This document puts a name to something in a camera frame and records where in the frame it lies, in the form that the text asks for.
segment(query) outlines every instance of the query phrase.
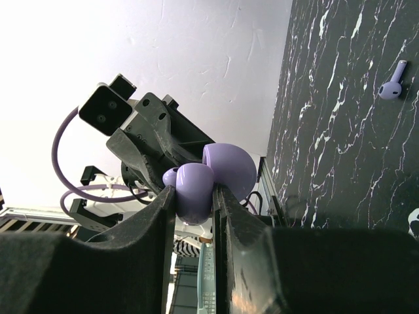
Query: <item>earbud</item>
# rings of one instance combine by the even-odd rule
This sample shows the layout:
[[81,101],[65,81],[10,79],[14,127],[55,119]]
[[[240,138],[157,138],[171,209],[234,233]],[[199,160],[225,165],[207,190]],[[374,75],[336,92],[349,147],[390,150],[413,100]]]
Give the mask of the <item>earbud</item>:
[[401,85],[399,81],[400,81],[401,75],[403,74],[403,71],[405,70],[406,64],[407,64],[407,61],[405,60],[399,61],[399,64],[397,64],[397,67],[394,71],[392,79],[380,87],[380,90],[378,91],[378,95],[382,99],[395,99],[400,96]]

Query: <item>marble wall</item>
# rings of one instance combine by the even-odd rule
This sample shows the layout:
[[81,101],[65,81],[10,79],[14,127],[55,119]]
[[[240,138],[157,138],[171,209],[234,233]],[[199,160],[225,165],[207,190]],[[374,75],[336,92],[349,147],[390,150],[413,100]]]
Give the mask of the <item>marble wall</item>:
[[419,235],[418,0],[294,0],[288,32],[267,159],[291,224]]

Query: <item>black plastic part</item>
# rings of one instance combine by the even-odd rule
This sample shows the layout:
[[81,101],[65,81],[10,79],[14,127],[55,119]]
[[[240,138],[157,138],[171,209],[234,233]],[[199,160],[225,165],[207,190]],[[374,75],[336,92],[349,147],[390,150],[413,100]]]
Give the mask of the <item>black plastic part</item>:
[[122,214],[114,214],[107,217],[99,217],[90,211],[87,211],[84,206],[86,206],[86,200],[77,198],[73,200],[71,208],[69,210],[69,216],[74,218],[79,224],[81,224],[86,229],[102,232],[106,231],[109,228],[115,226],[118,221],[121,221],[123,216]]
[[186,119],[170,96],[162,101],[147,93],[135,110],[138,114],[125,130],[118,129],[106,145],[133,174],[153,192],[163,188],[162,176],[172,167],[202,162],[203,148],[214,143],[204,132]]
[[133,108],[124,98],[102,83],[80,108],[79,117],[106,136],[111,136],[132,111]]
[[270,216],[259,216],[255,215],[256,218],[258,218],[261,222],[263,222],[265,225],[270,227],[280,227],[281,222],[278,215],[270,215]]
[[269,201],[269,211],[277,216],[278,224],[277,226],[289,227],[289,220],[285,217],[285,213],[282,210],[278,198],[276,196],[271,196]]
[[89,183],[96,178],[97,174],[106,175],[104,172],[100,171],[95,166],[85,167],[80,179],[81,184],[83,184],[84,186],[89,185]]
[[175,189],[90,242],[0,235],[2,314],[165,313]]
[[125,100],[128,100],[137,89],[122,74],[118,74],[109,87]]
[[419,313],[419,244],[379,230],[271,228],[213,194],[217,312]]

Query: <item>white wall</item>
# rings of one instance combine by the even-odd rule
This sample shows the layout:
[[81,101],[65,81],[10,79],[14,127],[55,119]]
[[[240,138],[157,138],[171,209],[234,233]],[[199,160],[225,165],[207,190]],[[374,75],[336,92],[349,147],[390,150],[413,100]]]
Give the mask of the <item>white wall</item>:
[[[291,0],[7,1],[0,8],[0,187],[6,202],[56,206],[50,145],[65,115],[117,73],[170,94],[218,142],[266,153]],[[119,173],[106,138],[74,121],[60,160]]]

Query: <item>purple earbud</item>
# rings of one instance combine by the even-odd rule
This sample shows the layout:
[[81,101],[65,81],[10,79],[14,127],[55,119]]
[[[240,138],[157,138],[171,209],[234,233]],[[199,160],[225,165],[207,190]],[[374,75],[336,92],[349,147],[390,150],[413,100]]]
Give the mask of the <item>purple earbud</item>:
[[211,215],[214,172],[203,164],[185,164],[177,170],[176,214],[194,226],[203,224]]
[[171,168],[163,174],[163,184],[164,184],[164,186],[172,185],[172,186],[176,187],[176,175],[177,175],[177,170],[178,169],[179,169],[178,167]]
[[400,81],[401,75],[403,74],[403,71],[405,70],[406,64],[407,64],[407,61],[405,60],[399,61],[399,64],[397,64],[397,67],[394,71],[392,79],[380,87],[380,90],[378,91],[378,95],[382,99],[395,99],[400,96],[401,85],[399,81]]

